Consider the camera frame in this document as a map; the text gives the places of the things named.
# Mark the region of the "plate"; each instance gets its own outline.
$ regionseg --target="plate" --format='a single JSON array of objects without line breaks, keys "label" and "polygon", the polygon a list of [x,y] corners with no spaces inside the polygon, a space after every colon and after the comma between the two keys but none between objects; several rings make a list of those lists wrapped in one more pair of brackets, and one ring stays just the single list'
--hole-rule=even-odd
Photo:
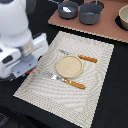
[{"label": "plate", "polygon": [[64,78],[74,78],[83,71],[83,63],[77,56],[66,55],[56,63],[58,74]]}]

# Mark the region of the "butter knife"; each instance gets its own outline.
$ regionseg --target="butter knife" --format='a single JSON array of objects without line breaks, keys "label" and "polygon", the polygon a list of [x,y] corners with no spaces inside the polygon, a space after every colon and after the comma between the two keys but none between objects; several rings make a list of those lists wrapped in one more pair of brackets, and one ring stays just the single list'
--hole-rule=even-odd
[{"label": "butter knife", "polygon": [[80,88],[80,89],[86,88],[83,84],[79,84],[79,83],[76,83],[76,82],[68,80],[68,79],[60,78],[59,76],[52,74],[50,72],[45,72],[44,75],[45,75],[45,77],[50,78],[52,80],[60,80],[64,83],[70,84],[70,85],[75,86],[75,87]]},{"label": "butter knife", "polygon": [[91,57],[87,57],[87,56],[83,56],[83,55],[78,55],[78,54],[74,54],[74,53],[69,53],[69,52],[63,51],[61,49],[58,49],[58,50],[59,50],[59,52],[64,53],[66,55],[75,55],[75,56],[78,56],[80,59],[83,59],[83,60],[91,61],[91,62],[94,62],[94,63],[96,63],[98,61],[95,58],[91,58]]}]

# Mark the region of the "black table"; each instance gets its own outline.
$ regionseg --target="black table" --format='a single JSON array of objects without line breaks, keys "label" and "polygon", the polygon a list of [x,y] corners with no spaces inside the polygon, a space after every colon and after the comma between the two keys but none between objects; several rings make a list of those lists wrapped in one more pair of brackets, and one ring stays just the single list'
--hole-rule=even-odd
[{"label": "black table", "polygon": [[[32,35],[44,32],[50,44],[59,31],[64,31],[114,44],[91,128],[128,128],[128,44],[49,25],[48,19],[56,9],[57,5],[54,3],[37,0],[34,13],[28,16]],[[12,82],[0,82],[0,106],[31,116],[52,128],[79,128],[54,114],[13,97],[25,78],[20,77]]]}]

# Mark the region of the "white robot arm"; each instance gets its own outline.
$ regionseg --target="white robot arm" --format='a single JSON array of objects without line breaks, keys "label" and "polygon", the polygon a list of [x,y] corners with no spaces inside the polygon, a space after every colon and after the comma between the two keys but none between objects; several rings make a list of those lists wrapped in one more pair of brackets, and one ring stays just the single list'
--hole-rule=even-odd
[{"label": "white robot arm", "polygon": [[46,34],[33,39],[28,28],[26,11],[30,13],[35,3],[35,0],[0,0],[1,79],[10,75],[20,77],[36,67],[38,58],[48,50]]}]

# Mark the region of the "wooden fork handle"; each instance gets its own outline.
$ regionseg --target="wooden fork handle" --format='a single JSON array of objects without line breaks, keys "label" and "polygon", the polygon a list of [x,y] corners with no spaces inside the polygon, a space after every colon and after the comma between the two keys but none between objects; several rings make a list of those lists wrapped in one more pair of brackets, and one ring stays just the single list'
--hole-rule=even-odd
[{"label": "wooden fork handle", "polygon": [[83,55],[78,55],[78,57],[79,57],[80,59],[88,60],[88,61],[91,61],[91,62],[94,62],[94,63],[96,63],[96,62],[98,61],[98,60],[95,59],[95,58],[91,58],[91,57],[87,57],[87,56],[83,56]]},{"label": "wooden fork handle", "polygon": [[79,83],[76,83],[76,82],[68,80],[68,79],[64,79],[64,82],[67,83],[67,84],[70,84],[72,86],[75,86],[77,88],[80,88],[80,89],[85,89],[86,88],[83,84],[79,84]]}]

